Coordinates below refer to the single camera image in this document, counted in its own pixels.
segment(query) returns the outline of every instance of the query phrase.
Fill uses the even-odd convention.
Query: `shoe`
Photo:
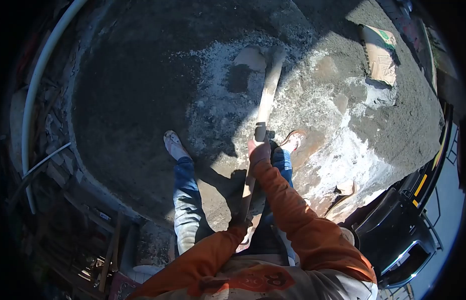
[[[278,148],[276,148],[275,151],[283,150],[283,151],[288,151],[289,153],[291,153],[301,146],[301,141],[305,137],[306,137],[306,132],[304,130],[301,130],[301,129],[293,130],[286,137],[286,139],[278,145]]]
[[[191,156],[181,144],[180,138],[173,130],[168,130],[165,132],[163,141],[165,141],[166,150],[174,159],[179,160],[183,157],[191,158]]]

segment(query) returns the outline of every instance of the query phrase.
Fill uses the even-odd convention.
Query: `yellow stripe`
[[[427,179],[427,174],[423,175],[423,179],[421,180],[420,182],[420,185],[418,185],[418,188],[416,189],[416,192],[415,192],[415,197],[418,195],[418,193],[420,192],[420,189],[421,187],[423,186],[423,183],[425,183],[425,180]]]
[[[435,160],[433,165],[431,166],[431,169],[433,170],[436,166],[438,166],[438,163],[440,162],[440,156],[441,152],[443,151],[443,147],[445,147],[445,140],[446,140],[446,135],[447,135],[447,130],[448,130],[448,124],[445,124],[445,132],[443,133],[443,140],[441,141],[441,146],[440,146],[440,151],[435,155]]]

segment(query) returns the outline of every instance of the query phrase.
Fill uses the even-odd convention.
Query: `cement bag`
[[[361,45],[365,50],[369,77],[393,86],[396,80],[395,66],[398,64],[396,40],[389,31],[368,25],[359,25]]]

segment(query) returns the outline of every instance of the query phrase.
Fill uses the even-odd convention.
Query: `shovel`
[[[261,94],[256,126],[254,128],[254,143],[256,146],[263,144],[265,140],[271,105],[273,104],[273,98],[275,97],[276,87],[285,58],[286,51],[282,46],[276,45],[263,51],[260,46],[248,45],[240,51],[233,61],[234,65],[244,64],[254,71],[265,70],[265,84],[263,85],[263,93]],[[239,221],[246,220],[254,189],[255,179],[251,176],[250,167],[248,163],[240,210],[237,215]]]

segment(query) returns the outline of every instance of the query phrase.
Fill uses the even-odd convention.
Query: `dirt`
[[[371,89],[364,83],[359,23],[391,31],[400,41],[393,106],[367,106]],[[237,209],[246,141],[264,81],[260,72],[231,67],[248,44],[287,50],[269,128],[277,143],[293,129],[308,131],[292,156],[293,183],[312,207],[342,174],[328,175],[322,159],[331,156],[332,165],[350,168],[345,176],[362,178],[370,193],[436,152],[442,124],[438,101],[427,100],[428,84],[375,2],[115,1],[99,28],[74,87],[77,150],[96,180],[148,219],[171,222],[174,215],[175,161],[162,139],[171,129],[194,158],[211,227],[226,228],[230,211]],[[350,135],[358,137],[355,147],[368,141],[359,156],[388,166],[381,176],[368,177],[368,170],[342,160],[350,159],[347,155],[328,151]],[[257,193],[256,213],[263,201]]]

